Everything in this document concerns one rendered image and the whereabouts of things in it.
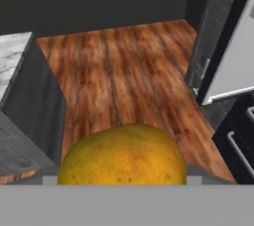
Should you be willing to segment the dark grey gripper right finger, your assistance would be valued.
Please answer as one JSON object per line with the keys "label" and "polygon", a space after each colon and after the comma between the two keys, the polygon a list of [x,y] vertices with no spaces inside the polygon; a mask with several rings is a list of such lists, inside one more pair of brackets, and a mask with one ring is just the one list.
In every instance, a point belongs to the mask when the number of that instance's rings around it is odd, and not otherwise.
{"label": "dark grey gripper right finger", "polygon": [[187,166],[187,185],[230,184],[229,180],[209,173],[200,166]]}

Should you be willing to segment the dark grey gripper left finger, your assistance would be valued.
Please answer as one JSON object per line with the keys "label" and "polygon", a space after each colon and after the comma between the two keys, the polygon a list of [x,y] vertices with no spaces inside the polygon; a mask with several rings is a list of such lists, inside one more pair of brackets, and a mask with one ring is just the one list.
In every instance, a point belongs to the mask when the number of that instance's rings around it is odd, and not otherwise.
{"label": "dark grey gripper left finger", "polygon": [[56,185],[58,182],[59,166],[41,169],[32,176],[27,176],[15,181],[15,184],[25,185]]}

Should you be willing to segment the orange fruit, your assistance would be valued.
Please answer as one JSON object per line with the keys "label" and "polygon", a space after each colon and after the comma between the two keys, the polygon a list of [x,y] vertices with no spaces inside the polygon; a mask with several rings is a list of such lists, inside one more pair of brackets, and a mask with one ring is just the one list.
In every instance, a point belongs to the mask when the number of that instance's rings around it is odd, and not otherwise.
{"label": "orange fruit", "polygon": [[148,124],[127,124],[87,136],[67,153],[59,184],[185,184],[187,166],[174,139]]}

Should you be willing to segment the black fridge drawer front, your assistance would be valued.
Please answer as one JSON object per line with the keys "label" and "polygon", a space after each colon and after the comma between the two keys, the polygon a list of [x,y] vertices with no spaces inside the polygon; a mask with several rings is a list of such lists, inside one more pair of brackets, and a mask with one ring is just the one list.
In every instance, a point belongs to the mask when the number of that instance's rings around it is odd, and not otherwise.
{"label": "black fridge drawer front", "polygon": [[234,141],[254,169],[254,124],[246,115],[246,109],[250,106],[254,106],[254,94],[239,97],[212,136],[214,144],[239,184],[254,184],[254,178],[229,143],[227,134],[234,132]]}

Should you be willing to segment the grey island cabinet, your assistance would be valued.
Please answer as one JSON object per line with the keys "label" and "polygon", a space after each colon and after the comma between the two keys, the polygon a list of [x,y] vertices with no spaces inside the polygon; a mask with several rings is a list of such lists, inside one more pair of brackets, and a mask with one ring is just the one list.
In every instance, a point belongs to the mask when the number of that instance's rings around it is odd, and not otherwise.
{"label": "grey island cabinet", "polygon": [[31,32],[0,36],[0,175],[61,162],[65,98]]}

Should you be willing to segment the grey tall cabinet run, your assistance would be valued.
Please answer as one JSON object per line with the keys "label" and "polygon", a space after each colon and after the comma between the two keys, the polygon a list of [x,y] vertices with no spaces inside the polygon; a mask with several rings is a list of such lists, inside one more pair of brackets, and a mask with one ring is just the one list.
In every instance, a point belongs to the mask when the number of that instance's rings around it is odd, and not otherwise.
{"label": "grey tall cabinet run", "polygon": [[211,59],[233,0],[188,0],[185,19],[197,32],[185,82],[197,94],[203,67]]}

